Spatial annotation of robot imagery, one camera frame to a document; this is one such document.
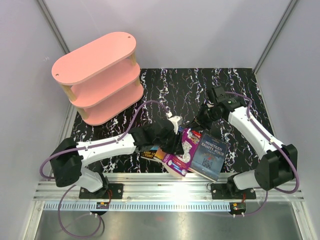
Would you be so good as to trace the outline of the purple paperback book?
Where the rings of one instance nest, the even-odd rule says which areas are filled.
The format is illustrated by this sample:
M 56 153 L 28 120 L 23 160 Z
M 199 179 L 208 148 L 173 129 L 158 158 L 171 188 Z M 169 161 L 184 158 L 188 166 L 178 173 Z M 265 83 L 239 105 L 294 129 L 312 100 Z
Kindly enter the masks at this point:
M 200 143 L 202 134 L 190 128 L 182 132 L 181 145 L 182 154 L 166 154 L 162 165 L 174 177 L 182 178 L 188 173 L 192 159 Z

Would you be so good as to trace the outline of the Jane Eyre blue book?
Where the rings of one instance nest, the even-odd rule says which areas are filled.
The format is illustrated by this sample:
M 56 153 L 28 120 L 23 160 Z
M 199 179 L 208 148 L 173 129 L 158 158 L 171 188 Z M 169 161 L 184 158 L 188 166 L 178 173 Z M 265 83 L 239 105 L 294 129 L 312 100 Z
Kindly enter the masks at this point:
M 162 151 L 160 148 L 158 148 L 157 151 L 155 152 L 153 159 L 155 161 L 161 163 L 164 160 L 166 155 L 167 154 L 164 151 Z

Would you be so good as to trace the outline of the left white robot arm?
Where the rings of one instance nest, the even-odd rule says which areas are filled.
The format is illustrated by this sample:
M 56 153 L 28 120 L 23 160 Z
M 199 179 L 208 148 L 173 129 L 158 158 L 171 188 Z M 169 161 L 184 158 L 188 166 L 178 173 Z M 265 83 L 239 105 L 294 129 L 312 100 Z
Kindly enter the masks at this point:
M 147 152 L 152 147 L 159 147 L 169 154 L 183 154 L 182 135 L 181 126 L 150 124 L 92 142 L 75 142 L 71 137 L 66 138 L 49 161 L 55 184 L 58 188 L 76 185 L 101 199 L 107 195 L 110 182 L 101 172 L 88 169 L 88 165 L 116 156 Z

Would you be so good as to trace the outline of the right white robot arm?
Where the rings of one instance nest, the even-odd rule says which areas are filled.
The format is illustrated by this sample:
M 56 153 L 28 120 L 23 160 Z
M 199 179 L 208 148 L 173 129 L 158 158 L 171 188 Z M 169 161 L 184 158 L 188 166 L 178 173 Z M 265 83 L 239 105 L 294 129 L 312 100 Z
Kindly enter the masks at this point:
M 243 99 L 232 97 L 205 101 L 192 124 L 195 128 L 209 130 L 213 122 L 220 119 L 227 121 L 246 138 L 260 160 L 256 169 L 228 178 L 226 192 L 229 197 L 237 199 L 245 190 L 253 188 L 275 189 L 284 194 L 293 194 L 299 189 L 297 148 L 293 144 L 283 144 L 268 132 L 254 118 Z

